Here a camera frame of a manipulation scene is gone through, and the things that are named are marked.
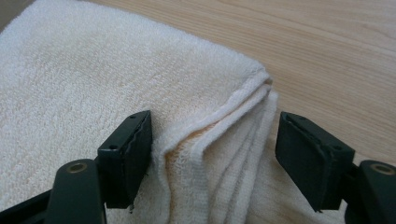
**metal screw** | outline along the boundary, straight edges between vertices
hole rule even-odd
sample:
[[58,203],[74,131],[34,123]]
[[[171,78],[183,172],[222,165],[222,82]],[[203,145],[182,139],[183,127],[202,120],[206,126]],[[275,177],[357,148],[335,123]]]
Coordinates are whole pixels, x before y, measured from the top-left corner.
[[391,167],[388,167],[387,165],[374,163],[374,164],[371,164],[370,167],[373,170],[375,170],[383,175],[396,175],[396,171],[394,169],[392,169]]
[[67,167],[67,172],[70,174],[75,174],[75,173],[79,173],[85,169],[87,169],[87,163],[77,162],[77,163],[71,164],[69,167]]

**towel fold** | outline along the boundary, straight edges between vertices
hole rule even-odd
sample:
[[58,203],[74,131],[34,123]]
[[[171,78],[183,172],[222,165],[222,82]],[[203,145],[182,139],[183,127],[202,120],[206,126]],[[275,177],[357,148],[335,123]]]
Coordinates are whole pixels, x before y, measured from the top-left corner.
[[151,110],[152,163],[109,223],[241,223],[277,95],[264,67],[139,15],[37,0],[0,34],[0,210]]

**white towel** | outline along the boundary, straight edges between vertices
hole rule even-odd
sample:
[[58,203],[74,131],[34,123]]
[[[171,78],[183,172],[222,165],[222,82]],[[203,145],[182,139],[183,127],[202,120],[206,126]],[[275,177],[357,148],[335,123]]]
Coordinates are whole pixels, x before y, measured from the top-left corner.
[[277,95],[233,50],[92,3],[37,0],[0,34],[0,210],[51,188],[128,115],[151,110],[152,163],[109,223],[244,222]]

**wood grain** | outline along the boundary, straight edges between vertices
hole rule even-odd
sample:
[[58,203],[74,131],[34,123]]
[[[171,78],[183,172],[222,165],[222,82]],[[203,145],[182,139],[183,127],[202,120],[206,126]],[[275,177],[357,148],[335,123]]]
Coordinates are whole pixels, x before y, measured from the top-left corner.
[[[262,62],[280,93],[279,111],[312,119],[355,148],[356,162],[396,165],[396,1],[92,1]],[[290,190],[267,195],[262,213],[250,209],[249,222],[342,223],[342,212],[313,214],[306,202],[295,202],[304,198],[273,159],[276,131],[277,124],[265,154],[273,178],[268,188]]]

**wooden table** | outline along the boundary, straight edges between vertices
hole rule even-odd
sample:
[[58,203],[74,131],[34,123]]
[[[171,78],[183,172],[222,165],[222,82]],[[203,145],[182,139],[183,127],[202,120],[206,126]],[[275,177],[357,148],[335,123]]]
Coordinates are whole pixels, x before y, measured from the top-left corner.
[[[280,93],[279,112],[312,119],[355,148],[356,163],[396,165],[396,1],[92,1],[262,62]],[[276,131],[277,121],[264,155],[271,193],[248,222],[342,223],[343,212],[314,214],[299,195],[274,159]]]

